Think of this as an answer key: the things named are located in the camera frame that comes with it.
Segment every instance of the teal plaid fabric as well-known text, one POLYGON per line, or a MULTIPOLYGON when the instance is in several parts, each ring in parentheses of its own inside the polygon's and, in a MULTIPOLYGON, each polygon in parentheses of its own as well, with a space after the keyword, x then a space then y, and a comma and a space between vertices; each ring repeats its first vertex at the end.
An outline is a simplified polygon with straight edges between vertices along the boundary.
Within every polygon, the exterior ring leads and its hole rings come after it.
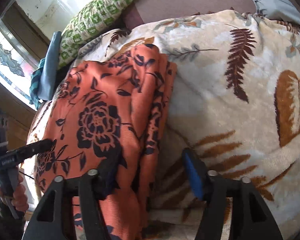
POLYGON ((45 58, 43 58, 42 60, 40 60, 39 63, 39 68, 34 71, 31 75, 31 86, 30 86, 30 104, 34 105, 35 108, 38 110, 41 103, 39 102, 39 98, 38 98, 38 89, 39 89, 39 85, 40 85, 40 78, 41 78, 41 74, 43 71, 43 66, 44 66, 44 62, 45 62, 45 58))

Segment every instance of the fleece blanket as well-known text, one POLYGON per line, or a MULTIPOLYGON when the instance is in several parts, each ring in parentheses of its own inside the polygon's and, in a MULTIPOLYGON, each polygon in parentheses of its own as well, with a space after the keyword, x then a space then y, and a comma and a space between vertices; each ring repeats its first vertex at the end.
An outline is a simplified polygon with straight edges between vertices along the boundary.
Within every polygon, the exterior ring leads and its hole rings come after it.
MULTIPOLYGON (((105 62, 139 44, 154 44, 177 65, 160 141, 146 238, 193 239, 204 203, 195 199, 180 160, 193 147, 209 169, 251 178, 284 239, 300 230, 300 29, 260 15, 226 10, 113 30, 79 51, 105 62)), ((54 101, 29 134, 41 139, 54 101)), ((223 239, 229 236, 231 199, 223 239)))

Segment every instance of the person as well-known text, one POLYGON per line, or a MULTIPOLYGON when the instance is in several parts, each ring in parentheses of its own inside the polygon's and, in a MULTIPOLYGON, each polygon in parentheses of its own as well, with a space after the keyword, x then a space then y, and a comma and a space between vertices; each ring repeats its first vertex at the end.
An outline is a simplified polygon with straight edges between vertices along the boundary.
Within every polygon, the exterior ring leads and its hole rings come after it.
MULTIPOLYGON (((28 197, 25 194, 26 188, 21 184, 23 177, 18 177, 18 185, 13 193, 12 205, 16 210, 26 212, 29 208, 28 197)), ((0 240, 21 240, 23 236, 25 217, 14 219, 9 207, 3 198, 0 188, 0 240)))

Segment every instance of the maroon fern leaf print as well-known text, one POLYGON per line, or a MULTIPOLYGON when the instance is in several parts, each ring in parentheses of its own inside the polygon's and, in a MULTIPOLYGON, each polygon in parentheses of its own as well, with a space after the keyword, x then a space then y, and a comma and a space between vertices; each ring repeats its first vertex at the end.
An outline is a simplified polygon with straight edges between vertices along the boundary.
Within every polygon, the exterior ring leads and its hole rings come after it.
POLYGON ((249 29, 237 29, 230 31, 234 41, 231 43, 231 49, 229 50, 228 68, 225 72, 227 76, 227 89, 233 87, 234 94, 237 98, 249 103, 248 96, 243 90, 241 85, 243 84, 243 70, 246 60, 250 60, 248 55, 253 56, 251 48, 255 48, 251 43, 256 42, 249 29))

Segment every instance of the orange fabric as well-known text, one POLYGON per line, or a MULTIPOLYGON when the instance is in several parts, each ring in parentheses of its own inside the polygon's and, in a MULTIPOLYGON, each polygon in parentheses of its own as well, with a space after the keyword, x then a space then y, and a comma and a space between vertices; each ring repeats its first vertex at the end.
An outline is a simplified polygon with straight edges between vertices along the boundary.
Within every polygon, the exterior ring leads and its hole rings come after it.
MULTIPOLYGON (((175 74, 176 65, 152 44, 73 68, 45 130, 53 147, 37 157, 35 178, 41 189, 58 175, 79 177, 109 154, 122 152, 117 185, 100 206, 111 236, 139 236, 147 224, 147 198, 175 74)), ((77 198, 74 204, 75 224, 80 225, 77 198)))

